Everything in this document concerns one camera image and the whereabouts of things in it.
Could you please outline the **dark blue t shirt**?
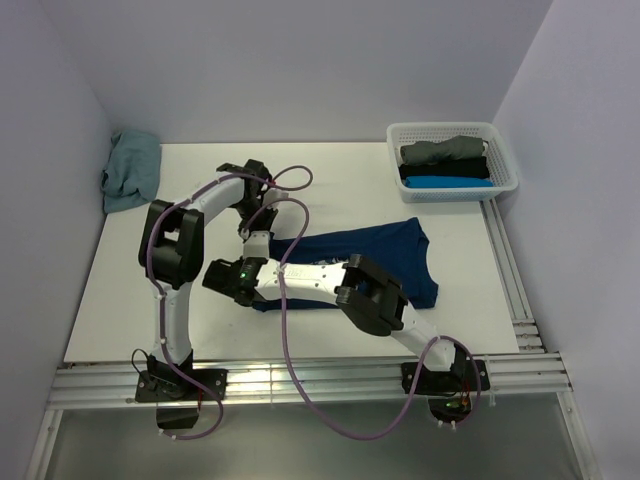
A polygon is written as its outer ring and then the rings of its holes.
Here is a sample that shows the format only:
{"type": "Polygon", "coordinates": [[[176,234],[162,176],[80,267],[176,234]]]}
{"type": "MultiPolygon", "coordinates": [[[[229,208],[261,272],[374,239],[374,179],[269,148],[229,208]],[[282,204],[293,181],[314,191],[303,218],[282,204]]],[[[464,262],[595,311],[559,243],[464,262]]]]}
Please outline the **dark blue t shirt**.
{"type": "Polygon", "coordinates": [[[405,221],[355,230],[303,237],[289,260],[295,264],[344,263],[361,254],[400,280],[416,309],[436,305],[438,284],[427,266],[429,240],[415,217],[405,221]]]}

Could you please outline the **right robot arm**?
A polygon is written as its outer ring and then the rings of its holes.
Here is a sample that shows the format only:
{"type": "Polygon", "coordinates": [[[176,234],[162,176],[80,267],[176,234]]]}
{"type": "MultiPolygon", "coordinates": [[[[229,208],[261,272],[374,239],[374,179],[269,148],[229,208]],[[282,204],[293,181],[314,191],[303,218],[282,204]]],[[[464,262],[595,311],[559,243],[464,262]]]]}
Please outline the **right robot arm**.
{"type": "Polygon", "coordinates": [[[462,348],[417,312],[398,279],[362,255],[326,265],[258,257],[216,260],[208,267],[203,286],[244,307],[276,300],[285,300],[287,306],[295,300],[335,306],[359,331],[391,337],[417,356],[432,343],[421,371],[432,382],[433,392],[458,390],[467,377],[462,348]]]}

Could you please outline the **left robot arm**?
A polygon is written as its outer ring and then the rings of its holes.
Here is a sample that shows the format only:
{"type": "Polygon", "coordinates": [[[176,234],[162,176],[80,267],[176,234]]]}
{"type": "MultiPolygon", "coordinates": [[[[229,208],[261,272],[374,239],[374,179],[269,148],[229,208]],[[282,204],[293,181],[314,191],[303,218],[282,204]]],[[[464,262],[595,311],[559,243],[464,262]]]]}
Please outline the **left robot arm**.
{"type": "Polygon", "coordinates": [[[181,202],[155,200],[149,206],[139,249],[158,314],[148,383],[172,399],[183,399],[196,388],[189,301],[204,263],[205,227],[225,209],[234,209],[240,216],[240,237],[246,241],[257,235],[260,254],[266,257],[266,233],[277,210],[264,204],[274,192],[267,167],[250,159],[243,166],[223,164],[210,184],[181,202]]]}

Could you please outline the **pale teal t shirt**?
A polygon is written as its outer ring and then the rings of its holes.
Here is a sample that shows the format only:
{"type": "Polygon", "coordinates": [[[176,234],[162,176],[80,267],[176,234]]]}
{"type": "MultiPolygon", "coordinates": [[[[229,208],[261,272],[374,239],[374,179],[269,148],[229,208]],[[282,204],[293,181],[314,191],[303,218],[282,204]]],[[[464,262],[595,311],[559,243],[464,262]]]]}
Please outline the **pale teal t shirt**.
{"type": "Polygon", "coordinates": [[[154,201],[160,167],[161,144],[155,135],[131,129],[116,132],[102,170],[104,213],[122,212],[154,201]]]}

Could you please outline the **light blue rolled t shirt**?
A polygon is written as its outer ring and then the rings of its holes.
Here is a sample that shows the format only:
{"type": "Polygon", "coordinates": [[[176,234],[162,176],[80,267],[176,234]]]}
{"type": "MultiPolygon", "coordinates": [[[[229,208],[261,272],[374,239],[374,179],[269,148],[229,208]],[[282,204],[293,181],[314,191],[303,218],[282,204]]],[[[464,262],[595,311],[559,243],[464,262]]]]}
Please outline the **light blue rolled t shirt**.
{"type": "Polygon", "coordinates": [[[409,176],[401,185],[407,189],[486,189],[494,186],[488,179],[455,176],[409,176]]]}

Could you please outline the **grey rolled t shirt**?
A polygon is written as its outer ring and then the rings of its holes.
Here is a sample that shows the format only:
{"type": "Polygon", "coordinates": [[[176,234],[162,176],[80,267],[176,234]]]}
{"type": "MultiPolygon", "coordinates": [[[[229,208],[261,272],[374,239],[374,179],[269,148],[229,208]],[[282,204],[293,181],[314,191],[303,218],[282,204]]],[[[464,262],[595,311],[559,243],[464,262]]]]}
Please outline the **grey rolled t shirt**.
{"type": "Polygon", "coordinates": [[[399,153],[404,164],[429,165],[482,157],[485,147],[481,138],[458,135],[441,142],[417,141],[401,146],[399,153]]]}

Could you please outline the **black rolled t shirt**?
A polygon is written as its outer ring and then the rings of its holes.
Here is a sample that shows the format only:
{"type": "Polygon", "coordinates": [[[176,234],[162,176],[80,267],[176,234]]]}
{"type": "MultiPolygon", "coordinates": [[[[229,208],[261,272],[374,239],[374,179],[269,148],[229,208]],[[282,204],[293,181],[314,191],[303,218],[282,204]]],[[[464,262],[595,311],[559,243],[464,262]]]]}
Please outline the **black rolled t shirt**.
{"type": "Polygon", "coordinates": [[[437,164],[407,165],[398,168],[401,179],[413,176],[444,176],[488,179],[490,171],[485,157],[440,162],[437,164]]]}

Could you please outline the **white plastic basket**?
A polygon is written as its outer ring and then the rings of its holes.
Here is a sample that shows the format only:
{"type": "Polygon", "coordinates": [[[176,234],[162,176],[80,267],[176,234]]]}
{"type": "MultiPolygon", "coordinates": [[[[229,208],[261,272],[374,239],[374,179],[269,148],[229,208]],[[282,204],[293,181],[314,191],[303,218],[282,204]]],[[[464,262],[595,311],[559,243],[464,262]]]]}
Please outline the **white plastic basket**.
{"type": "Polygon", "coordinates": [[[395,123],[387,146],[406,203],[483,201],[518,186],[514,160],[490,123],[395,123]]]}

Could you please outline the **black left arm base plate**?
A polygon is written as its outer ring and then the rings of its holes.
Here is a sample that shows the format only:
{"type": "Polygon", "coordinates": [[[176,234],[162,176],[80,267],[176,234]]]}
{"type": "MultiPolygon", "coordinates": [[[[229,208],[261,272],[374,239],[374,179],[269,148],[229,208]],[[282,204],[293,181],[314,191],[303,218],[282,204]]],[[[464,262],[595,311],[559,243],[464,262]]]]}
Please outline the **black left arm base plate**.
{"type": "Polygon", "coordinates": [[[195,426],[205,399],[210,400],[211,397],[172,371],[167,379],[143,371],[134,396],[138,404],[156,406],[159,428],[178,431],[195,426]]]}

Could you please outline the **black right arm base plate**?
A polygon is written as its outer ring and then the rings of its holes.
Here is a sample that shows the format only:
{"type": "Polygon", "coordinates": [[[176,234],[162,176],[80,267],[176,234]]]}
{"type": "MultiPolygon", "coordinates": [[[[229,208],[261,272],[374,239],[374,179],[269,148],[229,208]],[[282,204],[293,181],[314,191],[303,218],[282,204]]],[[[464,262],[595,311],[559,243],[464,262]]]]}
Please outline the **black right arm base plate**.
{"type": "Polygon", "coordinates": [[[462,354],[449,371],[430,371],[422,365],[415,394],[428,398],[429,410],[438,421],[458,423],[471,413],[477,391],[490,388],[485,362],[462,354]]]}

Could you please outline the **aluminium frame rail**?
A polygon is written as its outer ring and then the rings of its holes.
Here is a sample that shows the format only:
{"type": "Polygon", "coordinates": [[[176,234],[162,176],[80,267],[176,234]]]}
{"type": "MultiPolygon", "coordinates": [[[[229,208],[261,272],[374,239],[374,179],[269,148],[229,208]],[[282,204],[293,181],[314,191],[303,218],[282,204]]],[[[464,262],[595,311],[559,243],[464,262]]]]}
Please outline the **aluminium frame rail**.
{"type": "MultiPolygon", "coordinates": [[[[544,347],[498,205],[494,200],[485,200],[480,207],[520,348],[517,354],[476,357],[484,363],[482,375],[490,385],[482,396],[494,406],[500,395],[556,395],[562,422],[578,464],[579,476],[582,479],[598,479],[601,473],[578,412],[569,375],[561,355],[551,353],[544,347]]],[[[302,385],[318,402],[362,399],[367,381],[379,382],[382,388],[379,396],[391,399],[402,394],[399,377],[401,361],[399,357],[302,361],[294,369],[302,385]]],[[[300,399],[283,364],[230,363],[227,368],[230,385],[242,388],[239,393],[229,394],[229,403],[249,405],[265,402],[274,406],[300,399]]],[[[132,376],[122,366],[78,366],[63,368],[57,372],[27,469],[27,478],[45,478],[65,411],[87,407],[132,407],[132,392],[132,376]]]]}

